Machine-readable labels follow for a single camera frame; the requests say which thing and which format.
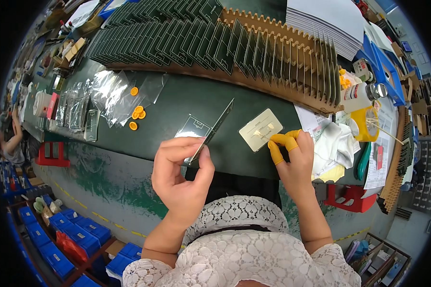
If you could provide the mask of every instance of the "wooden stick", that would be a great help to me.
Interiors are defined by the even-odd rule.
[[[401,145],[404,145],[404,143],[403,143],[402,141],[398,140],[394,135],[391,135],[390,133],[388,133],[387,131],[385,131],[384,129],[382,129],[381,127],[379,127],[378,125],[376,125],[376,124],[374,124],[374,123],[372,123],[372,122],[369,122],[369,123],[373,124],[373,125],[374,125],[374,126],[376,126],[379,130],[381,130],[381,131],[382,131],[382,132],[384,132],[385,134],[387,134],[387,135],[391,136],[393,139],[397,140]]]

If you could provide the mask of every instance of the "left hand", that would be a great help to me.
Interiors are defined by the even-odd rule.
[[[155,155],[152,187],[169,209],[167,216],[183,230],[198,218],[214,175],[214,164],[207,146],[199,155],[195,180],[186,181],[181,174],[184,159],[195,154],[203,141],[204,138],[196,137],[163,141]]]

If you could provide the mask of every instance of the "red stool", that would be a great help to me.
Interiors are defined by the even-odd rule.
[[[377,200],[377,194],[373,194],[367,198],[361,199],[362,195],[364,195],[364,188],[358,186],[345,186],[346,191],[345,195],[342,196],[345,198],[345,201],[341,204],[335,201],[335,185],[327,186],[327,200],[324,200],[325,205],[331,205],[338,207],[342,210],[348,210],[351,212],[366,212]],[[350,200],[353,200],[351,205],[345,205]]]
[[[50,156],[47,158],[45,156],[45,144],[50,144]],[[45,141],[42,142],[39,149],[39,156],[35,158],[35,163],[39,165],[50,165],[50,166],[58,166],[62,168],[70,167],[70,160],[64,159],[64,142],[60,141],[59,144],[59,157],[53,157],[53,142]]]

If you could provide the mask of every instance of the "white paper stack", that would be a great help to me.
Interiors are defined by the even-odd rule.
[[[365,22],[351,0],[287,0],[286,23],[333,40],[337,54],[351,61],[361,49]]]

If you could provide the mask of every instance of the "white container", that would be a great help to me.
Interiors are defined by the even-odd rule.
[[[46,118],[46,113],[48,112],[48,106],[51,102],[51,95],[44,91],[38,91],[35,95],[34,102],[34,115],[40,118]]]
[[[387,94],[388,91],[382,83],[377,86],[373,83],[358,83],[341,91],[340,105],[344,106],[346,113],[350,113],[372,106],[373,100],[384,98]]]

